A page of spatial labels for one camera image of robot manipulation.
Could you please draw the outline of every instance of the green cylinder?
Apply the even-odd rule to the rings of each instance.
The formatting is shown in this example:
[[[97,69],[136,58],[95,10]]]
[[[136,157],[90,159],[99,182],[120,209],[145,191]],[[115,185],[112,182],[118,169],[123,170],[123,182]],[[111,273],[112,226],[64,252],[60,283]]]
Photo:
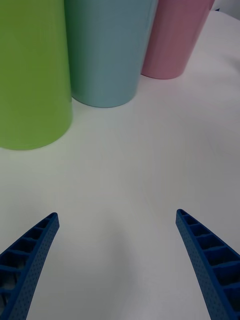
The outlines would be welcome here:
[[[64,0],[0,1],[0,147],[39,148],[72,121]]]

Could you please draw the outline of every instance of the light blue cup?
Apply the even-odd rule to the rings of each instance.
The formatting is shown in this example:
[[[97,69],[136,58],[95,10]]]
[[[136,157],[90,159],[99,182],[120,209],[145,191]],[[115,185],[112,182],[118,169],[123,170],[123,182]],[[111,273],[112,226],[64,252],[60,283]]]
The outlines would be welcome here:
[[[137,90],[158,0],[65,0],[72,96],[109,108]]]

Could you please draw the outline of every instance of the pink cylinder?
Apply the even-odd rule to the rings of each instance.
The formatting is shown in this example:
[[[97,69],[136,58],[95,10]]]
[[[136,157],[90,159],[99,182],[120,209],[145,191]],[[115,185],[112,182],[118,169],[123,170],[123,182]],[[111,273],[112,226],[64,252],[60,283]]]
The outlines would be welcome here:
[[[159,0],[142,74],[180,76],[188,63],[214,0]]]

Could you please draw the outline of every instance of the white table surface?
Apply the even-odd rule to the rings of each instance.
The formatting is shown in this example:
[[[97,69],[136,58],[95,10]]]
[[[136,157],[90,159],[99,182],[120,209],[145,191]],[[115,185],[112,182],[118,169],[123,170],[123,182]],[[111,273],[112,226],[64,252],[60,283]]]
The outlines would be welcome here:
[[[57,142],[0,149],[0,252],[60,220],[28,319],[209,320],[175,218],[240,252],[240,21],[211,12],[183,76],[73,107]]]

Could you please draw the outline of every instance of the perforated blue surface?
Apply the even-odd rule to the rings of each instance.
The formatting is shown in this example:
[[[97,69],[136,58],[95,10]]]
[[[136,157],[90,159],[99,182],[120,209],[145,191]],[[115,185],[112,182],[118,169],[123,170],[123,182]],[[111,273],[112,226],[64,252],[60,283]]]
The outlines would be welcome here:
[[[58,214],[51,213],[0,255],[0,320],[27,318],[58,229]]]
[[[184,210],[176,225],[211,320],[240,320],[240,255]]]

